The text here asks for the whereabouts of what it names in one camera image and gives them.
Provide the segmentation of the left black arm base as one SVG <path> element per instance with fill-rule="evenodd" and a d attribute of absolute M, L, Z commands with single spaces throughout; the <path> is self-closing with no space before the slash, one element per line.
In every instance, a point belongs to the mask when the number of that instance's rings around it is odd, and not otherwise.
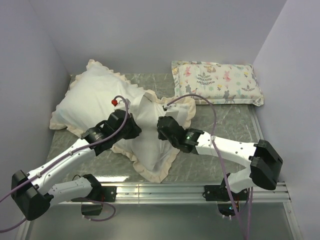
<path fill-rule="evenodd" d="M 116 214 L 116 208 L 112 205 L 116 201 L 116 195 L 116 186 L 102 186 L 100 190 L 93 190 L 86 197 L 73 198 L 71 202 L 81 203 L 80 210 L 84 219 L 104 222 Z"/>

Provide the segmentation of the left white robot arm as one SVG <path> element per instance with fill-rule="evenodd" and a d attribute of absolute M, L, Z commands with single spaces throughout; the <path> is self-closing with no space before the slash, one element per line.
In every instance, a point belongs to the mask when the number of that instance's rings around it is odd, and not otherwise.
<path fill-rule="evenodd" d="M 17 171 L 11 180 L 11 197 L 28 221 L 42 216 L 50 207 L 73 199 L 102 201 L 101 183 L 92 175 L 59 183 L 73 168 L 109 150 L 118 141 L 140 135 L 131 113 L 115 110 L 107 120 L 89 128 L 68 149 L 46 164 L 29 171 Z"/>

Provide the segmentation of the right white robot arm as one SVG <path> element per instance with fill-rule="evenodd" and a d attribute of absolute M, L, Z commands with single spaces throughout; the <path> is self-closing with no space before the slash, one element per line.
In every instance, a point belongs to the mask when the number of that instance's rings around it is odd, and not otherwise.
<path fill-rule="evenodd" d="M 207 201 L 228 202 L 243 200 L 245 190 L 259 187 L 274 191 L 277 187 L 283 160 L 266 140 L 238 142 L 208 132 L 186 128 L 171 116 L 162 116 L 157 122 L 158 138 L 167 140 L 183 153 L 222 157 L 223 160 L 242 165 L 243 170 L 228 173 L 220 186 L 206 185 L 203 197 Z"/>

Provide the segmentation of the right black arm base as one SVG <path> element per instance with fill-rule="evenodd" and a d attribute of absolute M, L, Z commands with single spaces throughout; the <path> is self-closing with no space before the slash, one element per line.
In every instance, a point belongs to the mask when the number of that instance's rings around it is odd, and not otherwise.
<path fill-rule="evenodd" d="M 244 189 L 239 193 L 231 193 L 236 210 L 240 213 L 240 202 L 245 201 L 245 206 L 249 202 L 250 190 Z M 205 185 L 202 197 L 206 202 L 222 202 L 218 203 L 218 211 L 224 217 L 234 218 L 236 216 L 235 210 L 230 200 L 230 196 L 226 188 L 220 185 Z"/>

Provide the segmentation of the grey pillowcase with cream trim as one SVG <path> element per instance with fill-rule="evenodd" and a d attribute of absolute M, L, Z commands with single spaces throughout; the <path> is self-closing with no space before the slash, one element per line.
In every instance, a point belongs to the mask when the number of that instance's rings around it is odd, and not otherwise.
<path fill-rule="evenodd" d="M 180 151 L 168 140 L 158 138 L 159 118 L 173 117 L 179 126 L 187 129 L 196 114 L 193 98 L 185 97 L 164 109 L 172 100 L 172 97 L 158 98 L 153 90 L 132 84 L 124 75 L 91 59 L 52 112 L 49 128 L 67 129 L 80 137 L 111 114 L 123 115 L 128 110 L 141 133 L 134 139 L 121 139 L 111 150 L 128 157 L 135 171 L 147 181 L 161 183 Z"/>

